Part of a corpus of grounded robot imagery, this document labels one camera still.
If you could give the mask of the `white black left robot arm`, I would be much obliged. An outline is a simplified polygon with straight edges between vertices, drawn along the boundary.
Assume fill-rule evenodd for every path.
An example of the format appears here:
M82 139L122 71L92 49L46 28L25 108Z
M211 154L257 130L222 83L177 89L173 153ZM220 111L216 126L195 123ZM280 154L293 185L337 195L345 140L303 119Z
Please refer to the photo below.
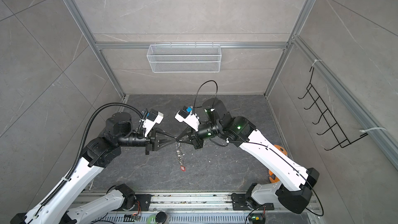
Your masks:
M71 207L89 182L121 155L122 147L145 147L146 152L155 151L161 147L156 134L165 134L154 127L163 120L161 112L146 113L137 130L132 127L131 115L119 112L107 119L102 135L86 143L98 113L96 111L91 116L77 158L67 174L33 209L16 214L10 221L12 224L89 224L111 211L130 211L138 207L135 192L126 184L113 187L106 195L80 207Z

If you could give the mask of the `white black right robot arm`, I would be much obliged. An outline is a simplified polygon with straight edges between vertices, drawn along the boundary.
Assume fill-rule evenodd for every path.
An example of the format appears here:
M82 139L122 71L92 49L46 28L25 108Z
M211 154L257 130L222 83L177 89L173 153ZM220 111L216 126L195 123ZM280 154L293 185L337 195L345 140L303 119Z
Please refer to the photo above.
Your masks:
M275 201L296 214L307 209L319 178L317 170L295 163L247 118L233 117L218 98L205 101L202 109L208 119L205 122L200 122L193 106L184 106L176 113L175 119L188 125L177 138L178 142L200 149L205 140L217 136L249 153L273 172L279 179L277 182L254 183L246 192L244 202L251 209L259 209Z

